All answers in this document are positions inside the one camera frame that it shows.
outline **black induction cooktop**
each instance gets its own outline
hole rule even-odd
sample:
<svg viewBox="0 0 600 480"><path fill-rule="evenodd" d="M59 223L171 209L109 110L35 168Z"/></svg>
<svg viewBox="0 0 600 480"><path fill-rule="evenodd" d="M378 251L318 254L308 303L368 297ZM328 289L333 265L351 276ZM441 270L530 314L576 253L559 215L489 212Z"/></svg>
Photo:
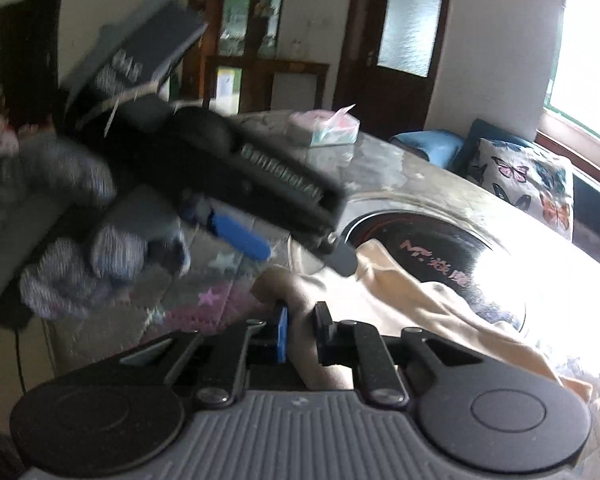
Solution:
<svg viewBox="0 0 600 480"><path fill-rule="evenodd" d="M351 222L343 236L359 247L378 240L421 282L440 282L484 320L522 330L526 306L512 257L447 221L420 213L378 211Z"/></svg>

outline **metal bolt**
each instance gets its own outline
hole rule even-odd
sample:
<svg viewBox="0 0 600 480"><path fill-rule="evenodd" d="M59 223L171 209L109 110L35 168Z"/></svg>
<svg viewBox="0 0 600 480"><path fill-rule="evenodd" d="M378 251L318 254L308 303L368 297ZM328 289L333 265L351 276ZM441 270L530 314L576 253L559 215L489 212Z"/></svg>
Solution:
<svg viewBox="0 0 600 480"><path fill-rule="evenodd" d="M229 400L229 392L222 388L208 386L206 388L200 388L197 397L205 404L222 404Z"/></svg>
<svg viewBox="0 0 600 480"><path fill-rule="evenodd" d="M371 392L371 398L383 406L395 406L404 402L404 395L398 390L391 388L378 388Z"/></svg>

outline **beige cloth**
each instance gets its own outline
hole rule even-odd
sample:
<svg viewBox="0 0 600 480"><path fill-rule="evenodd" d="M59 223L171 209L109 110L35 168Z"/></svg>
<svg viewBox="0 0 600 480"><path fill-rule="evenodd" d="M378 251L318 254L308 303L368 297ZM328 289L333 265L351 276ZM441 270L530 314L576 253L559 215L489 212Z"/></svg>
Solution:
<svg viewBox="0 0 600 480"><path fill-rule="evenodd" d="M589 383L561 377L538 350L506 322L490 324L474 314L465 300L441 283L420 283L405 272L376 240L358 248L358 270L342 278L331 269L313 276L282 267L267 269L254 283L253 295L263 302L285 300L290 309L288 356L307 387L351 389L351 371L318 362L311 312L326 301L333 320L371 323L383 335L399 336L418 326L499 361L525 368L570 388L585 402Z"/></svg>

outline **gloved hand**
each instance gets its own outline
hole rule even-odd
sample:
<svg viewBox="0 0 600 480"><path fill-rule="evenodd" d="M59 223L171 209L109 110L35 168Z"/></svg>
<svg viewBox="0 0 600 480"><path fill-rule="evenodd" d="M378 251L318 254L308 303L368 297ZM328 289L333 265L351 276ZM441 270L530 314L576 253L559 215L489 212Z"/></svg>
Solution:
<svg viewBox="0 0 600 480"><path fill-rule="evenodd" d="M107 207L116 187L106 162L55 134L20 145L0 167L0 229L29 193L46 192L81 206ZM58 238L20 276L22 301L47 319L87 316L128 288L151 260L179 276L189 269L180 219L146 186L120 198L90 240Z"/></svg>

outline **blue chair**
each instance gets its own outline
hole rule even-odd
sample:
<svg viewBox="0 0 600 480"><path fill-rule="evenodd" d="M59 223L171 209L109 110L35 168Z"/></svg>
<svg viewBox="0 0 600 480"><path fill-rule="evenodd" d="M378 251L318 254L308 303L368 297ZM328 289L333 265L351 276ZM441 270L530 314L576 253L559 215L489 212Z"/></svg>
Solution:
<svg viewBox="0 0 600 480"><path fill-rule="evenodd" d="M422 150L432 164L465 176L467 164L478 149L480 139L502 140L526 148L544 150L542 146L521 139L482 119L474 121L466 139L445 130L431 130L398 134L390 142ZM578 168L573 168L573 217L600 236L600 183Z"/></svg>

